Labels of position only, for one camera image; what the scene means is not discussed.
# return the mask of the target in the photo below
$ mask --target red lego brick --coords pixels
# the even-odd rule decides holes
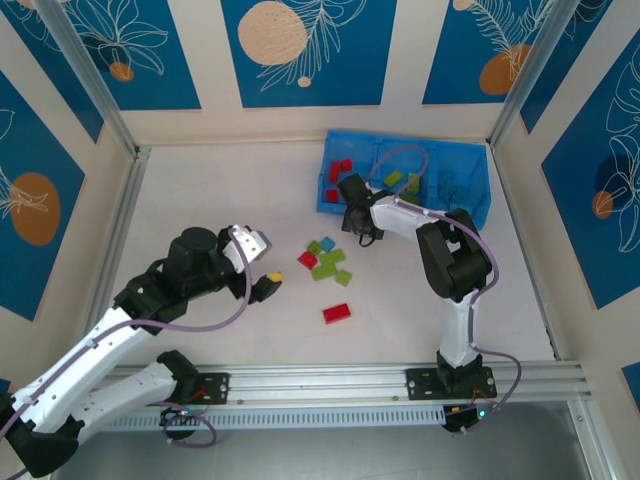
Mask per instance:
[[[298,261],[311,270],[318,263],[318,259],[311,252],[304,252],[302,255],[298,257]]]
[[[340,180],[340,162],[332,162],[329,170],[329,182],[334,185]]]
[[[324,321],[327,325],[329,325],[330,323],[338,322],[340,320],[344,320],[345,318],[349,318],[351,316],[351,310],[349,310],[349,305],[347,305],[346,303],[327,308],[326,310],[323,310],[322,313],[324,315]]]
[[[329,203],[338,203],[340,200],[340,196],[338,195],[338,190],[335,188],[330,188],[327,190],[327,202]]]
[[[343,172],[350,172],[353,169],[353,161],[350,158],[345,158],[340,162],[340,170]]]

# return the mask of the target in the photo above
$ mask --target white wall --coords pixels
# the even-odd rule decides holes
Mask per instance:
[[[93,143],[2,14],[0,71],[85,173],[36,320],[0,307],[0,378],[20,387],[51,366],[82,333],[129,160],[106,128],[98,144]],[[15,473],[17,466],[3,442],[0,478]]]
[[[640,360],[640,290],[596,310],[541,163],[638,31],[640,3],[614,0],[527,136],[517,122],[497,151],[529,258],[566,358],[579,359],[629,478],[640,472],[640,413],[623,366]]]
[[[501,103],[421,105],[449,2],[398,0],[381,106],[245,110],[220,1],[169,0],[202,111],[124,112],[124,117],[136,138],[150,145],[319,139],[328,128],[485,139]]]

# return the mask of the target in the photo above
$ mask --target white floor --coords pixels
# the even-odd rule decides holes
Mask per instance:
[[[284,274],[275,296],[211,334],[162,332],[123,364],[144,364],[178,349],[194,364],[405,363],[435,360],[442,300],[427,284],[417,244],[392,234],[363,249],[340,231],[341,217],[315,211],[321,142],[156,147],[147,169],[114,293],[190,226],[217,233],[238,223],[264,231],[273,250],[254,276]],[[490,161],[493,203],[482,237],[498,260],[501,281],[482,300],[476,339],[521,360],[553,359],[515,229]],[[297,257],[310,240],[332,237],[353,273],[347,288],[314,282]],[[322,310],[343,302],[353,316],[325,325]],[[238,303],[228,291],[192,302],[178,322],[224,320]]]

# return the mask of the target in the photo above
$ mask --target blue tray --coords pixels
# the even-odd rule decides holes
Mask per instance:
[[[403,145],[417,145],[429,154],[427,171],[420,178],[420,191],[415,197],[420,205],[433,210],[467,210],[476,227],[482,228],[491,206],[491,189],[487,167],[487,151],[484,145],[442,142],[424,138],[378,135],[374,133],[329,130],[324,146],[322,169],[318,176],[316,210],[322,213],[343,215],[344,200],[327,201],[327,191],[337,189],[329,182],[333,162],[350,158],[353,170],[340,172],[340,180],[359,174],[367,177],[373,166],[385,153]],[[395,191],[409,180],[410,173],[422,169],[424,157],[416,150],[400,151],[389,157],[374,173],[371,186]],[[383,179],[393,171],[403,173],[403,178],[389,188]]]

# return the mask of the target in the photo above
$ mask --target green lego brick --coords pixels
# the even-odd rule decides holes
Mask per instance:
[[[340,270],[338,271],[338,275],[336,275],[336,282],[338,282],[343,287],[346,287],[347,285],[349,285],[352,277],[353,275],[351,275],[351,273],[347,272],[346,270]]]
[[[387,187],[393,187],[396,183],[402,180],[402,177],[404,177],[404,173],[399,170],[394,170],[389,175],[384,177],[384,180],[382,181]]]
[[[415,173],[410,173],[409,182],[411,182],[411,180],[413,180],[415,177],[418,177],[418,175],[416,175]],[[418,177],[418,179],[414,183],[409,183],[409,186],[407,187],[407,193],[410,193],[411,195],[417,195],[418,193],[420,193],[420,177]]]
[[[323,278],[332,277],[337,273],[338,273],[338,269],[333,263],[329,265],[322,265],[321,267],[316,267],[313,270],[311,270],[311,276],[316,282],[318,280],[322,280]]]
[[[405,202],[413,203],[414,205],[420,205],[420,200],[418,200],[413,195],[407,195],[406,193],[401,193],[400,198]]]
[[[345,258],[346,257],[344,256],[344,252],[341,248],[318,256],[320,265],[333,265],[334,263],[342,262]]]
[[[314,240],[307,247],[307,252],[312,253],[312,254],[317,256],[320,252],[322,252],[322,245],[320,245],[319,242],[316,242]]]

